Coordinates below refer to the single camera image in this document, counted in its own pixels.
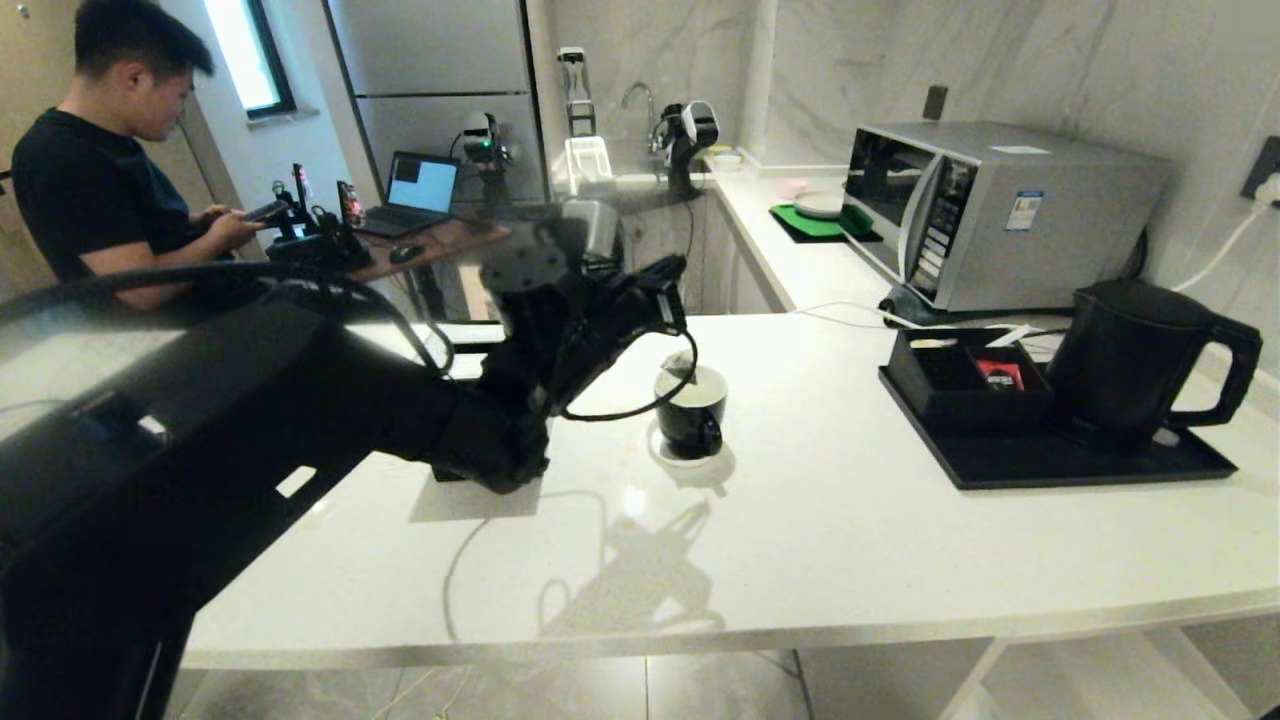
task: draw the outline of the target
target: faucet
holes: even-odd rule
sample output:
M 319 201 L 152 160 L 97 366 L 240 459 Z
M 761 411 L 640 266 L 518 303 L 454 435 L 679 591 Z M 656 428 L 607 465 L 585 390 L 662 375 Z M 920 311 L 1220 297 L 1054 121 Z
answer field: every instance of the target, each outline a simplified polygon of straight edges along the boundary
M 645 136 L 645 142 L 649 145 L 649 152 L 657 152 L 659 150 L 658 133 L 657 133 L 658 114 L 654 111 L 653 91 L 649 90 L 649 86 L 641 81 L 632 82 L 631 87 L 628 87 L 627 91 L 622 94 L 622 109 L 623 110 L 627 109 L 627 102 L 631 101 L 631 94 L 635 92 L 636 90 L 643 90 L 645 97 L 649 100 L 649 135 Z

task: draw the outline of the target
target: refrigerator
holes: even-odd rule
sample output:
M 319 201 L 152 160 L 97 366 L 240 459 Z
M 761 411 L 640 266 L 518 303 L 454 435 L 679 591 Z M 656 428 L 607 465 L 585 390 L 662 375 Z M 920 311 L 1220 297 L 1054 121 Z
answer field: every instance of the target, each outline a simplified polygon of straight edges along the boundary
M 365 146 L 387 197 L 396 150 L 447 155 L 463 119 L 497 118 L 513 202 L 547 202 L 547 168 L 521 0 L 326 0 Z M 454 151 L 462 158 L 462 143 Z M 481 183 L 460 173 L 454 204 Z

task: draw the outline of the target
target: laptop screen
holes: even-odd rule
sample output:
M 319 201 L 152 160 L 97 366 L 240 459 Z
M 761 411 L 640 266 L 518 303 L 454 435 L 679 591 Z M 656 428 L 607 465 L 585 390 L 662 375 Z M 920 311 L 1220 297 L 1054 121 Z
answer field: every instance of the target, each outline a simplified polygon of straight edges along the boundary
M 392 184 L 387 201 L 422 210 L 448 213 L 458 167 L 448 161 L 402 155 L 392 158 Z

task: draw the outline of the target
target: mug handle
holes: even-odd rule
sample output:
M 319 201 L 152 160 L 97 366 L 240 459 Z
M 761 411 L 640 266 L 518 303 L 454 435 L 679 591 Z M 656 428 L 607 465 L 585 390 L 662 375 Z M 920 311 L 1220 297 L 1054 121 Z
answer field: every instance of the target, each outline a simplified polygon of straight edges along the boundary
M 1231 369 L 1222 383 L 1222 395 L 1219 396 L 1217 406 L 1211 410 L 1170 413 L 1169 424 L 1172 427 L 1221 425 L 1235 415 L 1249 391 L 1262 354 L 1262 333 L 1230 318 L 1219 318 L 1206 345 L 1210 342 L 1221 342 L 1231 350 Z
M 719 423 L 716 421 L 716 416 L 710 413 L 703 415 L 703 424 L 698 428 L 698 436 L 701 445 L 707 448 L 708 456 L 718 454 L 724 445 L 724 437 L 719 432 Z

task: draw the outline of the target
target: black electric kettle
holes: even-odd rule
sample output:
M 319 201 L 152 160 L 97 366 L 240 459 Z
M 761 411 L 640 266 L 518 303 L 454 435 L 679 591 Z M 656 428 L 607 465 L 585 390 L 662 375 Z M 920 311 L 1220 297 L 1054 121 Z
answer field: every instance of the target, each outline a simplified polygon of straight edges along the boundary
M 1171 411 L 1201 351 L 1231 350 L 1217 405 Z M 1161 427 L 1219 425 L 1244 401 L 1262 352 L 1262 334 L 1174 291 L 1139 281 L 1107 281 L 1075 291 L 1075 318 L 1046 377 L 1050 423 L 1073 437 L 1121 452 L 1146 448 Z

